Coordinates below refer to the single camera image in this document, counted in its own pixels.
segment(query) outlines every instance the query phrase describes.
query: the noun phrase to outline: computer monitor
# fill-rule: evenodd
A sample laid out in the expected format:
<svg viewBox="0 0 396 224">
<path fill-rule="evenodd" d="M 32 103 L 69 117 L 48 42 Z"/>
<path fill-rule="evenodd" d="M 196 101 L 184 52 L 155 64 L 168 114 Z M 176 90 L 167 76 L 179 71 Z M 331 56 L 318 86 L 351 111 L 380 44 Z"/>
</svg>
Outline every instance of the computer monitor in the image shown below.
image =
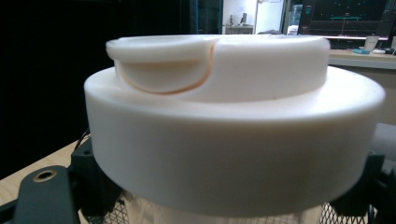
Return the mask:
<svg viewBox="0 0 396 224">
<path fill-rule="evenodd" d="M 388 40 L 396 18 L 396 0 L 304 0 L 298 35 Z"/>
<path fill-rule="evenodd" d="M 247 16 L 248 16 L 247 13 L 243 14 L 242 19 L 241 19 L 241 24 L 246 24 L 247 23 Z"/>
</svg>

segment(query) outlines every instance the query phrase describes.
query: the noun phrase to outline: white wall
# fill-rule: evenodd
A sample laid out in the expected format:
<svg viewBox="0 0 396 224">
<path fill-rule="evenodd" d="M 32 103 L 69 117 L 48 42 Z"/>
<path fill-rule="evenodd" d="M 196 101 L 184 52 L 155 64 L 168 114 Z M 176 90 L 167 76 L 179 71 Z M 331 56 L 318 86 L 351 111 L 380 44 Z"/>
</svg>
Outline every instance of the white wall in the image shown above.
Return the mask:
<svg viewBox="0 0 396 224">
<path fill-rule="evenodd" d="M 267 30 L 280 30 L 282 10 L 285 0 L 224 0 L 223 25 L 230 23 L 233 15 L 234 22 L 241 21 L 243 13 L 247 13 L 247 24 L 255 25 L 255 34 Z"/>
<path fill-rule="evenodd" d="M 258 5 L 256 34 L 268 30 L 280 31 L 284 0 L 263 0 Z"/>
<path fill-rule="evenodd" d="M 223 25 L 230 23 L 233 15 L 234 22 L 239 23 L 242 15 L 247 13 L 247 24 L 254 24 L 256 20 L 257 0 L 224 0 L 223 2 Z"/>
</svg>

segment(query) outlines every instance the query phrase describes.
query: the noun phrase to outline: cylindrical container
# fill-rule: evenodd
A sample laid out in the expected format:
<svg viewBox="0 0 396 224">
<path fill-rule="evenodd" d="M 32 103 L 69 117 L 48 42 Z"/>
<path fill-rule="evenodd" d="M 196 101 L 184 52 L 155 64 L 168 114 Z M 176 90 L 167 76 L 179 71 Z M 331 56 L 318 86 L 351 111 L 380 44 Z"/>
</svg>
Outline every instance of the cylindrical container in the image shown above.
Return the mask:
<svg viewBox="0 0 396 224">
<path fill-rule="evenodd" d="M 106 50 L 115 68 L 84 87 L 94 157 L 167 216 L 298 213 L 361 176 L 385 93 L 328 67 L 324 38 L 142 36 Z"/>
</svg>

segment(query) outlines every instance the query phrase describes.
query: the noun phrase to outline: desk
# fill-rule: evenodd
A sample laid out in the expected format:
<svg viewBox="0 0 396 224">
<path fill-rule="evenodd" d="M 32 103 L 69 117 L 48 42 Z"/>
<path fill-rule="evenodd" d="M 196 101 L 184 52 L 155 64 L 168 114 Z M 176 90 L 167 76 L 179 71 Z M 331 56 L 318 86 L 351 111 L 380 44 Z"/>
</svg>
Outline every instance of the desk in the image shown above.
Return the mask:
<svg viewBox="0 0 396 224">
<path fill-rule="evenodd" d="M 357 54 L 352 52 L 352 49 L 332 49 L 329 64 L 396 70 L 396 56 L 373 53 Z"/>
<path fill-rule="evenodd" d="M 329 65 L 364 75 L 380 84 L 387 93 L 379 122 L 396 125 L 396 56 L 357 54 L 351 49 L 332 49 Z"/>
<path fill-rule="evenodd" d="M 252 35 L 254 26 L 225 26 L 226 35 Z"/>
</svg>

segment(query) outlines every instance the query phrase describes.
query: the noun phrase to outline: table surface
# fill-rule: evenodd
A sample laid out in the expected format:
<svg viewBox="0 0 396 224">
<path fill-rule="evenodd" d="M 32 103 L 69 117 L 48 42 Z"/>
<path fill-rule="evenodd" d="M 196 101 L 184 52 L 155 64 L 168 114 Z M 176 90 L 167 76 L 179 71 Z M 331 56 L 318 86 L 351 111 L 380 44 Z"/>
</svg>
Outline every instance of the table surface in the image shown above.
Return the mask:
<svg viewBox="0 0 396 224">
<path fill-rule="evenodd" d="M 352 49 L 331 49 L 329 65 L 396 70 L 396 56 L 391 54 L 358 54 Z"/>
</svg>

